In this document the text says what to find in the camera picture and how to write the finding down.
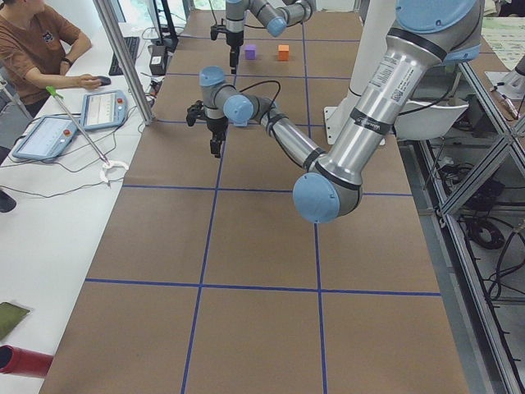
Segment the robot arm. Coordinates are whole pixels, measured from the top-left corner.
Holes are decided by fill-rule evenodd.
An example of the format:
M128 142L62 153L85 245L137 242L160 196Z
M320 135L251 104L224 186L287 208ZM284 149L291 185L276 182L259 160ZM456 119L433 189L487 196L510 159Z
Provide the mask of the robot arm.
M242 94L218 66L199 72L201 117L218 153L230 123L256 121L304 174L293 188L294 206L313 223L325 223L358 207L362 171L415 88L434 67L468 62L481 47L482 1L362 1L358 62L349 92L331 114L340 129L321 149L269 98Z
M249 11L272 37L281 35L287 27L308 21L317 10L310 0L284 1L274 7L267 0L226 1L226 43L230 46L230 68L235 75L244 44L245 14Z

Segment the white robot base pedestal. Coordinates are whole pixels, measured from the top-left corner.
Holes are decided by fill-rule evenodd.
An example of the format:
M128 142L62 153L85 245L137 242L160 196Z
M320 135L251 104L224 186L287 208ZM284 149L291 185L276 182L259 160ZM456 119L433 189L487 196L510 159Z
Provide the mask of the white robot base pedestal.
M358 9L363 32L348 93L336 107L324 108L326 140L329 145L336 142L351 110L361 98L386 52L386 34L395 20L395 4L394 0L357 1L354 7Z

